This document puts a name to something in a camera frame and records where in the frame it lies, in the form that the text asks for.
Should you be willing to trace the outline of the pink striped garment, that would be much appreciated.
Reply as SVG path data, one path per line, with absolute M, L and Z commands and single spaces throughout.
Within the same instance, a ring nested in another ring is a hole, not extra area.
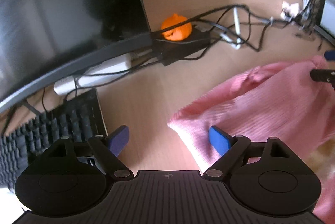
M 314 213 L 334 223 L 334 89 L 310 77 L 312 69 L 327 68 L 322 56 L 255 67 L 180 109 L 168 126 L 201 171 L 219 158 L 209 141 L 211 126 L 254 142 L 278 137 L 319 177 L 322 191 Z

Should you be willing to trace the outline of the black keyboard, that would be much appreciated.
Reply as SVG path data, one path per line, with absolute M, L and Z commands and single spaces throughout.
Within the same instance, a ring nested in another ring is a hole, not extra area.
M 106 129 L 92 89 L 1 137 L 1 188 L 13 189 L 19 175 L 57 140 L 81 143 L 95 135 L 106 135 Z

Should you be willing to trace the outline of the white power strip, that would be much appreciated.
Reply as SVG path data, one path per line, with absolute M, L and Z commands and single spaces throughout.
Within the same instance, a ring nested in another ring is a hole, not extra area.
M 104 84 L 122 76 L 132 66 L 130 54 L 124 54 L 89 68 L 81 75 L 67 76 L 54 84 L 54 91 L 59 96 L 66 95 L 75 88 L 86 88 Z

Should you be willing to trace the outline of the black power adapter box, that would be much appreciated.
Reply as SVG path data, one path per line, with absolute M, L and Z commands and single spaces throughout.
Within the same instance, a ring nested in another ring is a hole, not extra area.
M 181 42 L 168 41 L 159 36 L 153 40 L 152 49 L 157 59 L 168 66 L 206 48 L 210 43 L 209 32 L 193 29 L 190 36 Z

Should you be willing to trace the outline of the left computer monitor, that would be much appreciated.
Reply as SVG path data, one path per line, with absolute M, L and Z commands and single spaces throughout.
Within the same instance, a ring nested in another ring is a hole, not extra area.
M 1 111 L 151 44 L 142 0 L 1 0 Z

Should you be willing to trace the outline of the crumpled white paper tag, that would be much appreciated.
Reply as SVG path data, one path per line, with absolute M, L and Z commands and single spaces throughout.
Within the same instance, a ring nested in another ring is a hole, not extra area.
M 281 11 L 281 18 L 283 20 L 289 21 L 296 17 L 300 12 L 300 5 L 299 3 L 287 3 L 283 1 L 282 3 L 282 11 Z

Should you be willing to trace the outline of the orange pumpkin toy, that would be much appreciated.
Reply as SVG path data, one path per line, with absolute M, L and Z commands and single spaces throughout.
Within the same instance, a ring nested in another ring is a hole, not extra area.
M 186 20 L 187 20 L 186 17 L 174 13 L 171 17 L 168 17 L 166 20 L 163 21 L 163 23 L 161 24 L 161 29 L 170 28 L 171 26 L 177 25 Z M 182 41 L 188 38 L 191 33 L 192 33 L 192 24 L 187 23 L 174 29 L 163 32 L 163 36 L 166 40 L 169 41 Z

